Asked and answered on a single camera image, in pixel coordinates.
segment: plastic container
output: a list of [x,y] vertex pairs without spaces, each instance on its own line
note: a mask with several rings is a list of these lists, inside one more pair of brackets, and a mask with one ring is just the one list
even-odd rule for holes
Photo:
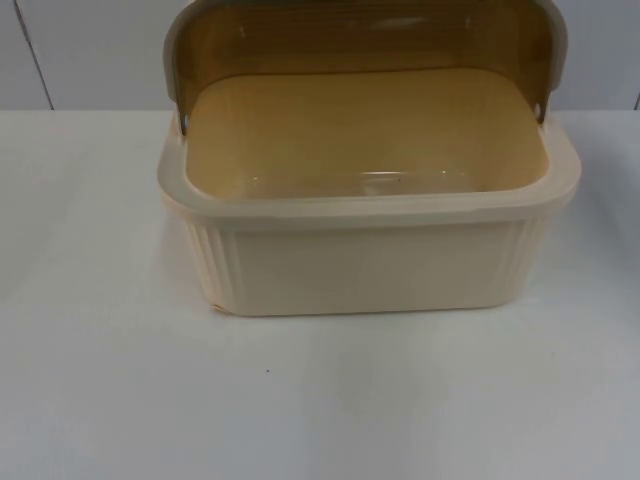
[[159,166],[239,315],[476,308],[521,291],[579,159],[540,1],[200,0],[166,43]]

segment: transparent amber lid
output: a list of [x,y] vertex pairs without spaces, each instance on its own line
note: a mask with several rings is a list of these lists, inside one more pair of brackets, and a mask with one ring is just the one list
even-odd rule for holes
[[165,68],[183,133],[225,78],[434,68],[506,76],[543,121],[565,53],[551,0],[197,0],[167,35]]

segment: storage box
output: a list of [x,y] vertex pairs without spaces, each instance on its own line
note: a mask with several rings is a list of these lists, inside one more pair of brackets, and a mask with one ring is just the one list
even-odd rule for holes
[[548,115],[564,39],[536,1],[188,7],[158,176],[208,300],[262,316],[514,298],[580,177]]

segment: white table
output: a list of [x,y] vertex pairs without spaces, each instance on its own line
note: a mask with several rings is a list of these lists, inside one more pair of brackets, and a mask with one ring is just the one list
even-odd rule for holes
[[0,114],[0,478],[640,478],[640,114],[560,117],[517,302],[248,320],[162,206],[169,114]]

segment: white wall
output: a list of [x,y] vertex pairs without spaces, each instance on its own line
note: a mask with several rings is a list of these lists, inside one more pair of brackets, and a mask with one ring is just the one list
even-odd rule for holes
[[38,71],[10,0],[0,0],[0,109],[47,109]]
[[[187,0],[19,0],[58,109],[165,109],[162,43]],[[557,0],[570,50],[556,109],[632,109],[640,0]]]

